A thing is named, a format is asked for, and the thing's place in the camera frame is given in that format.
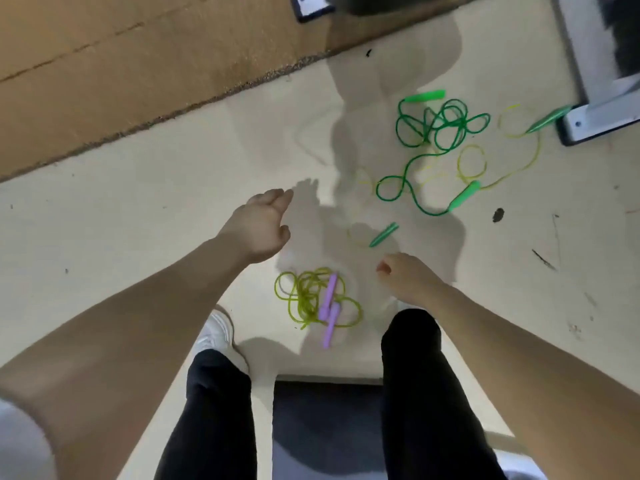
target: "person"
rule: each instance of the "person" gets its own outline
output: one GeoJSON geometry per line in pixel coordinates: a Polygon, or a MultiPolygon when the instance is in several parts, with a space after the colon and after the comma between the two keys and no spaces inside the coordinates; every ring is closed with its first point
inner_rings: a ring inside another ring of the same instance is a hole
{"type": "MultiPolygon", "coordinates": [[[[212,310],[242,270],[289,240],[282,217],[292,199],[281,189],[251,197],[217,236],[0,368],[0,479],[115,479],[194,343],[187,402],[156,478],[255,478],[247,364],[229,318],[212,310]]],[[[639,477],[633,391],[476,304],[418,258],[389,255],[375,272],[418,307],[397,314],[381,343],[390,480],[504,478],[440,351],[439,326],[548,478],[639,477]]]]}

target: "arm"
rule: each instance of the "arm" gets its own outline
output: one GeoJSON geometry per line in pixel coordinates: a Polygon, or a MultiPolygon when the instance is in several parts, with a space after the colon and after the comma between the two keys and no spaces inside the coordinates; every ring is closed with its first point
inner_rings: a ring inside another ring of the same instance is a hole
{"type": "Polygon", "coordinates": [[[387,256],[378,277],[438,320],[550,480],[638,478],[640,396],[476,304],[418,258],[387,256]]]}
{"type": "Polygon", "coordinates": [[[289,240],[292,196],[252,197],[215,238],[0,369],[0,395],[44,429],[60,480],[117,477],[224,291],[289,240]]]}

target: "brown mat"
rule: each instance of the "brown mat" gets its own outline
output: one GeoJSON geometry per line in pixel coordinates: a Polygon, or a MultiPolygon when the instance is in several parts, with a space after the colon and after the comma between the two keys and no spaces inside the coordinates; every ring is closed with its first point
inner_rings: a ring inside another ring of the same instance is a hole
{"type": "Polygon", "coordinates": [[[469,1],[300,25],[289,0],[0,0],[0,181],[469,1]]]}

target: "purple jump rope handle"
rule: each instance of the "purple jump rope handle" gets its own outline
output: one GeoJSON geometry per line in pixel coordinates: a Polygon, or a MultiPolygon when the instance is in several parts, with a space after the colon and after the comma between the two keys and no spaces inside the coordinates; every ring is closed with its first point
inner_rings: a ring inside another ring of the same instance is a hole
{"type": "Polygon", "coordinates": [[[324,303],[318,310],[318,320],[326,322],[329,318],[329,310],[331,308],[331,300],[333,299],[333,292],[335,291],[335,284],[338,282],[338,273],[333,273],[329,277],[329,284],[326,286],[326,293],[324,295],[324,303]]]}
{"type": "Polygon", "coordinates": [[[327,326],[326,333],[324,334],[323,347],[325,349],[328,349],[331,346],[333,328],[335,327],[335,322],[338,320],[338,315],[340,315],[340,303],[333,302],[331,304],[331,312],[329,313],[329,325],[327,326]]]}

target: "white floor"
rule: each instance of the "white floor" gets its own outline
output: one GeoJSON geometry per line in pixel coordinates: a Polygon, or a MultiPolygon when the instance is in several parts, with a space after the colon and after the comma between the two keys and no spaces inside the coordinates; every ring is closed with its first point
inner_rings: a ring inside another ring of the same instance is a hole
{"type": "MultiPolygon", "coordinates": [[[[453,215],[425,217],[408,195],[393,204],[371,197],[370,180],[400,173],[417,154],[395,140],[398,99],[439,88],[472,114],[494,116],[467,142],[490,155],[483,183],[523,166],[536,137],[504,133],[578,102],[550,0],[480,0],[1,184],[0,363],[211,237],[252,194],[295,187],[291,242],[221,300],[252,368],[261,479],[271,475],[277,373],[380,376],[390,302],[373,270],[390,250],[418,255],[484,306],[640,391],[640,212],[631,213],[640,208],[640,126],[573,148],[548,128],[530,170],[453,215]],[[505,215],[493,223],[498,207],[505,215]],[[400,224],[393,237],[365,249],[391,221],[400,224]],[[279,272],[316,266],[340,270],[366,311],[329,351],[317,330],[297,330],[273,295],[279,272]]],[[[473,174],[481,165],[471,153],[465,171],[473,174]]],[[[464,187],[457,155],[417,164],[431,205],[464,187]]],[[[445,352],[485,428],[508,433],[450,342],[445,352]]],[[[122,479],[152,476],[184,403],[185,371],[122,479]]]]}

